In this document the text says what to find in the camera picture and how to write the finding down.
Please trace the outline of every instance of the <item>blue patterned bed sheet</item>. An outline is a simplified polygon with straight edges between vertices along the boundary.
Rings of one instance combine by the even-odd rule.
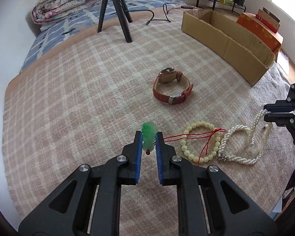
[[[184,2],[172,0],[125,0],[125,2],[129,11],[131,11],[131,9],[144,10],[160,8],[164,3],[167,3],[168,6],[185,5]],[[20,72],[29,67],[34,61],[39,59],[53,47],[62,43],[64,40],[67,40],[70,36],[77,34],[91,25],[98,24],[100,11],[101,4],[94,5],[72,14],[66,19],[41,32],[29,50]],[[110,19],[113,17],[117,17],[117,14],[112,0],[109,0],[104,19]]]

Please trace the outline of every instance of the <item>open cardboard box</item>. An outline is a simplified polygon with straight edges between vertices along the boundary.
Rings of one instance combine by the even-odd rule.
[[[185,11],[182,31],[220,55],[251,86],[273,64],[274,54],[257,36],[216,11]]]

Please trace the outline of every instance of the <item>tripod leg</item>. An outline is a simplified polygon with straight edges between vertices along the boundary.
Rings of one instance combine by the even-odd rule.
[[[101,28],[103,26],[107,2],[108,0],[102,0],[101,2],[101,13],[99,14],[98,29],[97,29],[98,33],[101,32]]]
[[[130,30],[128,27],[128,23],[124,14],[124,11],[122,9],[121,3],[119,0],[112,0],[113,5],[115,6],[116,9],[116,13],[122,28],[122,31],[124,33],[124,37],[126,39],[127,42],[132,42],[132,38],[131,38],[131,34],[130,34]]]
[[[126,2],[124,0],[121,0],[121,1],[122,1],[122,4],[123,4],[124,9],[128,10],[128,7],[126,5]],[[132,20],[132,18],[130,16],[130,12],[125,11],[124,14],[126,15],[126,18],[127,18],[127,20],[128,20],[129,23],[133,22],[133,20]]]

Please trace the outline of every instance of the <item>triangular cutout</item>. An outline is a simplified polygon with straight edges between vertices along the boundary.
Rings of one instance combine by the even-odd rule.
[[[249,208],[246,203],[225,181],[221,181],[221,187],[232,214],[237,214]]]
[[[73,180],[50,204],[49,207],[60,213],[68,210],[70,200],[76,188],[77,181]]]

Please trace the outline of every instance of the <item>watch face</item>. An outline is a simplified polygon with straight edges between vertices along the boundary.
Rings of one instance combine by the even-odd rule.
[[[160,75],[162,74],[168,74],[168,73],[171,73],[171,72],[174,72],[175,69],[173,67],[167,67],[165,69],[163,69],[162,71],[159,72]]]

